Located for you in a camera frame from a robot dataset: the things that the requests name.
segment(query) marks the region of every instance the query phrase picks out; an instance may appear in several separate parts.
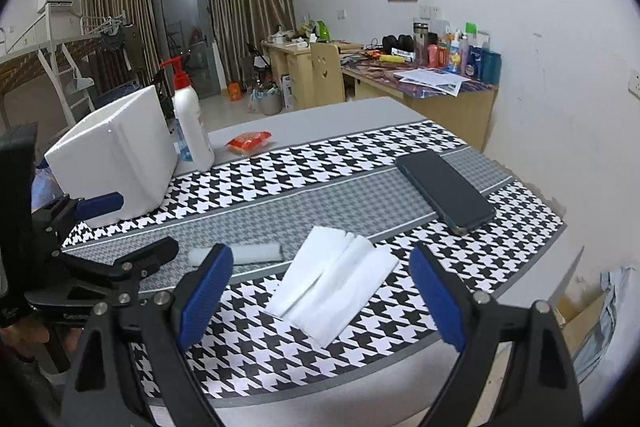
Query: desk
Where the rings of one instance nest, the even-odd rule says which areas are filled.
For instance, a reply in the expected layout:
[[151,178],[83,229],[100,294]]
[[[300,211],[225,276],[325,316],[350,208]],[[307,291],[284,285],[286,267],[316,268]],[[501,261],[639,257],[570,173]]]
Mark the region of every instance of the desk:
[[413,64],[391,64],[366,58],[343,65],[342,74],[354,78],[356,100],[391,96],[481,151],[497,87],[465,80],[458,96],[453,97],[429,87],[399,82],[394,76],[397,71],[413,69]]
[[[362,44],[353,42],[333,41],[341,52],[354,52],[363,48]],[[308,109],[316,107],[314,92],[314,76],[311,65],[311,50],[309,47],[298,48],[286,44],[263,42],[271,60],[271,71],[277,83],[283,75],[291,78],[291,90],[294,99],[294,109]]]
[[[190,270],[188,250],[212,238],[278,241],[288,262],[312,225],[323,224],[362,233],[400,258],[326,350],[264,313],[286,263],[235,267],[219,311],[189,355],[228,427],[388,427],[430,406],[456,353],[440,340],[408,273],[416,241],[428,242],[469,287],[500,302],[555,304],[564,292],[578,250],[561,219],[478,151],[401,103],[376,98],[243,125],[250,124],[274,132],[271,150],[179,176],[158,210],[104,229],[80,225],[65,243],[68,253],[105,263],[171,235],[178,256],[142,282],[147,293],[175,285]],[[216,147],[226,139],[217,133],[210,134]],[[427,148],[487,195],[497,207],[494,222],[462,238],[447,232],[393,166],[398,155]],[[134,348],[146,395],[159,406],[149,362],[141,346]]]

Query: smartphone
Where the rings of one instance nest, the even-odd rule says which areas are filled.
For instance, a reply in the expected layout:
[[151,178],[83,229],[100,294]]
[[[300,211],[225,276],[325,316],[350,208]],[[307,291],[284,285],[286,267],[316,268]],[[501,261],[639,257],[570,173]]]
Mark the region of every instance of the smartphone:
[[465,235],[494,219],[494,206],[439,154],[423,151],[400,156],[396,167],[452,233]]

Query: red snack package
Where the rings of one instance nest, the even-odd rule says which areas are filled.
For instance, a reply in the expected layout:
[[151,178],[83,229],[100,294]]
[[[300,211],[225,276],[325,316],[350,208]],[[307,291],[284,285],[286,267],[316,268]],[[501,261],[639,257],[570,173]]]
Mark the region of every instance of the red snack package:
[[236,154],[250,156],[262,149],[271,138],[268,131],[244,132],[226,144],[227,148]]

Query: wooden chair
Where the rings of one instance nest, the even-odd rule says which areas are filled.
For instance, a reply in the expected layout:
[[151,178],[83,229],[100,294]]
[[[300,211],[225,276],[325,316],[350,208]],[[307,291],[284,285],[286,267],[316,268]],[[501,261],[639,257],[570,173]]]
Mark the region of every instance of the wooden chair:
[[340,54],[333,44],[311,44],[311,63],[314,70],[316,105],[344,102],[344,79]]

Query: headphones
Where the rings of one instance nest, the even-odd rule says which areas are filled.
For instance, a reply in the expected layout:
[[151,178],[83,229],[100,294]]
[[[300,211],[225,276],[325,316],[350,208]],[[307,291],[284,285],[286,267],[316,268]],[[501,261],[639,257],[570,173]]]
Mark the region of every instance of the headphones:
[[391,55],[391,48],[407,53],[414,52],[414,38],[411,35],[400,35],[397,39],[393,35],[382,38],[382,49],[386,55]]

